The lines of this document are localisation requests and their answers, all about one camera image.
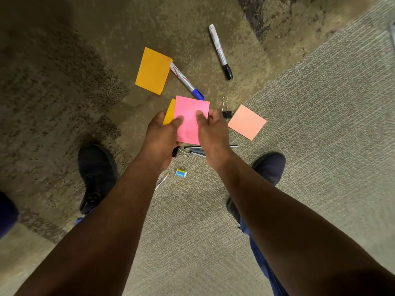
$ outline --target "person's left hand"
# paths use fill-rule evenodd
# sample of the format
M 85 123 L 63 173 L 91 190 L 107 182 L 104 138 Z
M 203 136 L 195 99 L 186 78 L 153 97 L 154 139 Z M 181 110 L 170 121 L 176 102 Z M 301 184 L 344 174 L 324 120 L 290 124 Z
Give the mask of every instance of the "person's left hand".
M 166 112 L 160 111 L 148 125 L 141 154 L 161 164 L 161 171 L 169 167 L 172 152 L 177 147 L 177 129 L 184 121 L 179 116 L 168 125 L 163 125 Z

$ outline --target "hand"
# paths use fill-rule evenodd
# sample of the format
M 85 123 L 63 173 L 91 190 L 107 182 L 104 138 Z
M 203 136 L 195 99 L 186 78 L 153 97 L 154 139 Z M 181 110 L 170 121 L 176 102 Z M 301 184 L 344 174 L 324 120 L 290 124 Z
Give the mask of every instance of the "hand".
M 183 116 L 179 116 L 170 124 L 163 125 L 164 118 L 165 111 L 160 111 L 149 123 L 140 151 L 142 156 L 160 164 L 161 171 L 169 167 L 173 149 L 177 147 L 177 129 L 184 120 Z
M 217 169 L 233 154 L 229 145 L 229 129 L 222 113 L 218 109 L 209 110 L 206 119 L 203 112 L 196 112 L 199 126 L 199 143 L 205 151 L 207 164 Z

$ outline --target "peach sticky note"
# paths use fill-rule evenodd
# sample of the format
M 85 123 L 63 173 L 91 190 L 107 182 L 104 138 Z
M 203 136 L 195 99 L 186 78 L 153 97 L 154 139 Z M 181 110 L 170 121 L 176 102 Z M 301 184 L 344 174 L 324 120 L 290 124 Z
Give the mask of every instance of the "peach sticky note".
M 165 119 L 163 120 L 164 125 L 168 125 L 171 123 L 174 117 L 174 106 L 175 106 L 175 99 L 171 99 L 169 108 L 167 109 Z
M 165 87 L 172 61 L 170 57 L 146 47 L 137 74 L 136 85 L 160 95 Z
M 201 110 L 204 116 L 209 116 L 210 102 L 191 99 L 189 97 L 175 98 L 174 118 L 184 116 L 182 125 L 177 130 L 177 141 L 190 144 L 199 144 L 198 123 L 196 122 L 196 111 Z
M 265 119 L 241 105 L 229 121 L 228 126 L 252 141 L 265 123 Z

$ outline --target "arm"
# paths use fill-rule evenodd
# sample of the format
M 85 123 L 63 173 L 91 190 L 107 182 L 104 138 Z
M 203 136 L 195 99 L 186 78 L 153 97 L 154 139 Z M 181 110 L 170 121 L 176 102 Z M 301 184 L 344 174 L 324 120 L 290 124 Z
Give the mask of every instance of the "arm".
M 229 147 L 221 113 L 197 113 L 199 142 L 290 295 L 395 292 L 395 277 L 355 241 L 263 179 Z
M 182 118 L 148 126 L 140 154 L 114 188 L 74 227 L 16 295 L 121 295 L 158 176 L 171 161 Z

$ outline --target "shoe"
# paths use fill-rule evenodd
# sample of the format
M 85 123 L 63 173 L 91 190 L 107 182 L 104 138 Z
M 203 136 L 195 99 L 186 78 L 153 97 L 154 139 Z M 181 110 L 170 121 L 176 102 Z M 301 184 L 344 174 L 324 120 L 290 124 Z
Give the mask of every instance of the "shoe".
M 9 232 L 18 220 L 15 204 L 4 193 L 0 192 L 0 239 Z
M 82 214 L 88 214 L 114 187 L 118 172 L 113 155 L 99 144 L 81 147 L 78 169 L 86 188 L 79 210 Z
M 265 154 L 255 161 L 252 168 L 265 180 L 275 186 L 280 181 L 282 173 L 284 172 L 285 156 L 276 152 Z M 226 209 L 240 224 L 240 213 L 230 197 L 226 202 Z

